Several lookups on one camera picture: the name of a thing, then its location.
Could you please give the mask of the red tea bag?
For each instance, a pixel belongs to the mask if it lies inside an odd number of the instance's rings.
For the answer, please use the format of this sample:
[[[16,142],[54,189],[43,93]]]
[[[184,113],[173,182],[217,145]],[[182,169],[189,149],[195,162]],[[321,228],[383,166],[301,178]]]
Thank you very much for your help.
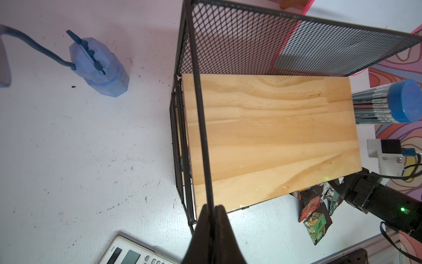
[[[304,220],[308,219],[321,205],[321,197],[315,196],[313,198],[303,196],[303,209],[301,210],[299,222],[303,222]]]

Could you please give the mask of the green label tea bag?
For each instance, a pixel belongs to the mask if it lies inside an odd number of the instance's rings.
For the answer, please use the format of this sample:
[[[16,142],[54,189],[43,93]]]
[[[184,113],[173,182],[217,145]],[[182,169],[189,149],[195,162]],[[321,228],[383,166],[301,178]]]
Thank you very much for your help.
[[[327,212],[314,212],[304,221],[304,226],[314,245],[317,245],[325,236],[333,221]]]

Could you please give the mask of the small orange tea bag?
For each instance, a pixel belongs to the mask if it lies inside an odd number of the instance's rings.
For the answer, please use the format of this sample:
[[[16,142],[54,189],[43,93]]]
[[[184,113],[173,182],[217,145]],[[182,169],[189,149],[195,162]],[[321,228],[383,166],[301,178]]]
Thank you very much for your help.
[[[341,197],[329,183],[325,183],[324,185],[323,201],[326,203],[330,216],[334,214],[335,210],[342,203]]]

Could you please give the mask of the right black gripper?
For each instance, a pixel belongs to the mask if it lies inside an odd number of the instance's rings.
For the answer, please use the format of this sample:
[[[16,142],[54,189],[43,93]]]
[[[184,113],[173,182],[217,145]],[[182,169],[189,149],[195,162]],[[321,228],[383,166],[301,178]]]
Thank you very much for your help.
[[[339,185],[339,195],[352,207],[364,213],[385,215],[386,209],[381,202],[379,174],[361,171],[345,176]]]

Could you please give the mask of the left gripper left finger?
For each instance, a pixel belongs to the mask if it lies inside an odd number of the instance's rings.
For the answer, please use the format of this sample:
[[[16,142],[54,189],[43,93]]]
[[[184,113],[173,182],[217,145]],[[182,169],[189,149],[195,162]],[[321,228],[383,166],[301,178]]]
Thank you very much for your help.
[[[212,264],[213,263],[213,235],[207,205],[202,207],[196,228],[188,247],[188,250],[181,261],[182,264]]]

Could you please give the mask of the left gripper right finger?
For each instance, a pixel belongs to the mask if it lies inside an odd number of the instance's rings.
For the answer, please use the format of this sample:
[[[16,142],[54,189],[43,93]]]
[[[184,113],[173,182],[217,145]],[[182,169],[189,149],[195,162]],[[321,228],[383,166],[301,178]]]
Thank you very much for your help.
[[[213,263],[245,264],[224,206],[216,206],[214,212],[216,219]]]

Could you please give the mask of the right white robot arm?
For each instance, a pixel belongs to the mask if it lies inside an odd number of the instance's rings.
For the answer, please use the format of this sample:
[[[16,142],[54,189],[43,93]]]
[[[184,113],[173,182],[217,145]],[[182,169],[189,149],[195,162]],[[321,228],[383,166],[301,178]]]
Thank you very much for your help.
[[[380,218],[380,232],[392,246],[396,245],[383,226],[396,232],[401,231],[421,242],[422,202],[380,184],[382,178],[392,177],[382,176],[364,168],[344,177],[340,184],[336,180],[330,181],[329,184],[349,205]]]

